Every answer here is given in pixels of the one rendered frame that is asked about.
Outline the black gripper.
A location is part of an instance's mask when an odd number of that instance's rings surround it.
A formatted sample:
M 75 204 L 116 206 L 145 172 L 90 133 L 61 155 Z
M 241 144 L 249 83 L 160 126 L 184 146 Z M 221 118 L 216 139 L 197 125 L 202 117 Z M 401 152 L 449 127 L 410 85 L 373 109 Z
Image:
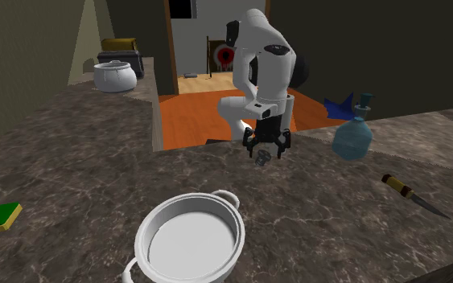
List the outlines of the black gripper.
M 253 157 L 253 148 L 259 142 L 275 143 L 278 147 L 277 158 L 291 147 L 291 132 L 289 129 L 284 129 L 281 133 L 281 122 L 282 115 L 278 115 L 257 120 L 255 130 L 250 127 L 245 128 L 242 145 L 247 149 L 250 157 Z

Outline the white two-handled pot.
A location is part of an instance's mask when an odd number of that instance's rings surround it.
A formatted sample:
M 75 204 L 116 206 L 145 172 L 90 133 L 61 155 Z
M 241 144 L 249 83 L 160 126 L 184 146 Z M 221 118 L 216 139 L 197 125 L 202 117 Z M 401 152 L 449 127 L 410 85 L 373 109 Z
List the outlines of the white two-handled pot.
M 142 221 L 133 258 L 121 274 L 134 283 L 137 265 L 154 283 L 223 283 L 245 243 L 240 200 L 230 191 L 187 193 L 160 203 Z

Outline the red and white target board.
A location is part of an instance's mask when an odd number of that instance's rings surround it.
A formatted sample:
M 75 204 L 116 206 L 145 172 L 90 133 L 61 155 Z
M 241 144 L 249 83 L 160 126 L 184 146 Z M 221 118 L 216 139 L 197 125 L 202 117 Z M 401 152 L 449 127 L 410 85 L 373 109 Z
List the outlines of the red and white target board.
M 234 49 L 224 40 L 210 40 L 207 36 L 207 73 L 231 72 L 233 70 Z

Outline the blue soap dispenser bottle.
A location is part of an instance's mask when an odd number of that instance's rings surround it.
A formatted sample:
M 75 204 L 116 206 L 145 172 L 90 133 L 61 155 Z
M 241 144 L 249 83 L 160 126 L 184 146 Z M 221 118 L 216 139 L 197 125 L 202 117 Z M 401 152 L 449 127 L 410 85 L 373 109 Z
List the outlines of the blue soap dispenser bottle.
M 373 94 L 361 93 L 360 101 L 354 106 L 354 117 L 336 130 L 332 150 L 345 160 L 363 158 L 369 150 L 373 133 L 365 123 L 369 102 Z

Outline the blue crumpled cloth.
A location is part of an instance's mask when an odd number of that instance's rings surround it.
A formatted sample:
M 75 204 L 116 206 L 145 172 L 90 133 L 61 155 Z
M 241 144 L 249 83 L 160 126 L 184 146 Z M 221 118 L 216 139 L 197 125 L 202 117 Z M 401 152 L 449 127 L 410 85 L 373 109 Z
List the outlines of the blue crumpled cloth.
M 349 121 L 354 118 L 355 114 L 352 109 L 352 100 L 354 93 L 352 92 L 343 102 L 336 103 L 327 98 L 324 99 L 323 106 L 327 110 L 327 118 L 336 120 Z

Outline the yellow box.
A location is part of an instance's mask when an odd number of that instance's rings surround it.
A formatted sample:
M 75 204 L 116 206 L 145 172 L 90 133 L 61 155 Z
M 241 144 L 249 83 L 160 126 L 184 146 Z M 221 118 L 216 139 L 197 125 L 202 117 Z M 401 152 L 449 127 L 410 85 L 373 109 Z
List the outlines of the yellow box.
M 101 41 L 103 51 L 137 51 L 136 38 L 103 39 Z

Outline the dark window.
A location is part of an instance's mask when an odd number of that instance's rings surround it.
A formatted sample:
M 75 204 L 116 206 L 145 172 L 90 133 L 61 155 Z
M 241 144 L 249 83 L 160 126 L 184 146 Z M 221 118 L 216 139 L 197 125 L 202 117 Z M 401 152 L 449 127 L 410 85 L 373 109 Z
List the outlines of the dark window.
M 168 0 L 170 16 L 173 19 L 197 18 L 196 0 Z

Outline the white round lidded pot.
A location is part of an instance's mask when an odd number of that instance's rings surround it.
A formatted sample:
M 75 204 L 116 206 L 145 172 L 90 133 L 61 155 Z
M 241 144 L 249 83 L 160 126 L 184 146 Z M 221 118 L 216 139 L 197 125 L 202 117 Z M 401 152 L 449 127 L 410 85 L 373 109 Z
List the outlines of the white round lidded pot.
M 96 64 L 93 74 L 96 88 L 102 92 L 127 92 L 137 86 L 137 77 L 130 63 L 112 60 Z

